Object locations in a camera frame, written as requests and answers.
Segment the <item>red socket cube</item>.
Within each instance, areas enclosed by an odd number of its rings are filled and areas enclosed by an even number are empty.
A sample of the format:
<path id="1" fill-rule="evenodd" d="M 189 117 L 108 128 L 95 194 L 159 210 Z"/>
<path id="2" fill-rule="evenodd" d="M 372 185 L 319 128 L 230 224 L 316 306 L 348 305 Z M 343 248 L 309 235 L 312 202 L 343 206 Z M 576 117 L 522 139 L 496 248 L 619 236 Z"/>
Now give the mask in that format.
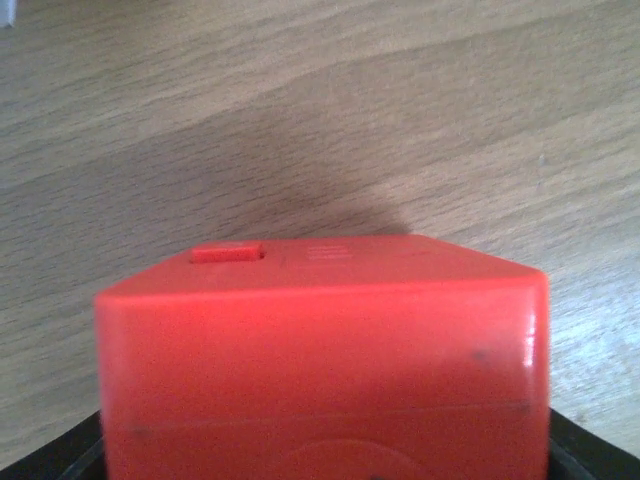
<path id="1" fill-rule="evenodd" d="M 420 235 L 208 243 L 95 299 L 112 479 L 542 479 L 549 287 Z"/>

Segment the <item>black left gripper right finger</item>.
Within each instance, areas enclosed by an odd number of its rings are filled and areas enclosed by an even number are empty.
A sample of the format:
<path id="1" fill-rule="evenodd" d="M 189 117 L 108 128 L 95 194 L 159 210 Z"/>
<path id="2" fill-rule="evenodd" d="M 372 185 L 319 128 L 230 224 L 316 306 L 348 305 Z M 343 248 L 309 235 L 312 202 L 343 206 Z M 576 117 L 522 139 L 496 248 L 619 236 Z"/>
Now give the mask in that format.
<path id="1" fill-rule="evenodd" d="M 550 410 L 549 480 L 639 480 L 639 459 Z"/>

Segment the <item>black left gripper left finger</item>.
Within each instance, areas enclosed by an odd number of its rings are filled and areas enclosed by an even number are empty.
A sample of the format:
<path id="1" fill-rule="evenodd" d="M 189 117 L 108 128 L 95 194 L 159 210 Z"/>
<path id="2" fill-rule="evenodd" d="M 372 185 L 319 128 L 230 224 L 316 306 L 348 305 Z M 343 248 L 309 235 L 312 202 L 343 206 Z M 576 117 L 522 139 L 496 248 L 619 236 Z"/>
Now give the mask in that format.
<path id="1" fill-rule="evenodd" d="M 103 480 L 105 457 L 100 413 L 1 470 L 2 480 Z"/>

